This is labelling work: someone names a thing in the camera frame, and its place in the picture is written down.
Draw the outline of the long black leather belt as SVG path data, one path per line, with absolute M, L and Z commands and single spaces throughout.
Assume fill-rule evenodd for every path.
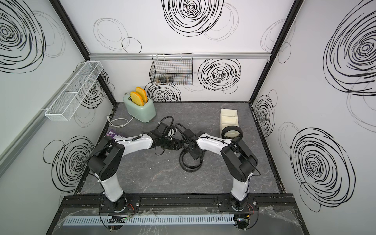
M 203 157 L 194 159 L 187 150 L 182 150 L 179 155 L 180 167 L 186 172 L 196 172 L 203 165 Z

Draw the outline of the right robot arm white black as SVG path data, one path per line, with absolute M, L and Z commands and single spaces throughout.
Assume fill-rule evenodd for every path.
M 200 132 L 193 133 L 187 129 L 181 133 L 183 146 L 192 154 L 201 155 L 209 151 L 222 156 L 230 174 L 233 176 L 231 204 L 236 211 L 246 207 L 250 179 L 257 169 L 258 159 L 240 137 L 222 139 Z

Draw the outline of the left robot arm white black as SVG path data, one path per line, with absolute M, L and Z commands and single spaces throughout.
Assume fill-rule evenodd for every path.
M 122 212 L 127 204 L 122 187 L 119 184 L 117 170 L 123 156 L 140 150 L 160 147 L 165 150 L 182 148 L 180 140 L 175 139 L 176 127 L 159 123 L 156 129 L 134 137 L 106 136 L 100 140 L 87 161 L 88 167 L 99 180 L 104 195 L 112 203 L 116 212 Z

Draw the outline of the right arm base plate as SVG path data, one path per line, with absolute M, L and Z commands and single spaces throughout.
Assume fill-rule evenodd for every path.
M 220 212 L 258 212 L 259 205 L 256 199 L 248 194 L 243 200 L 239 201 L 231 194 L 222 194 L 217 197 L 218 208 Z

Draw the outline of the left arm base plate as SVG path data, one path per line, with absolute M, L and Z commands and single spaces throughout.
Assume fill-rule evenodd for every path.
M 117 201 L 112 202 L 104 197 L 99 205 L 100 213 L 131 213 L 139 211 L 141 198 L 138 196 L 120 197 Z

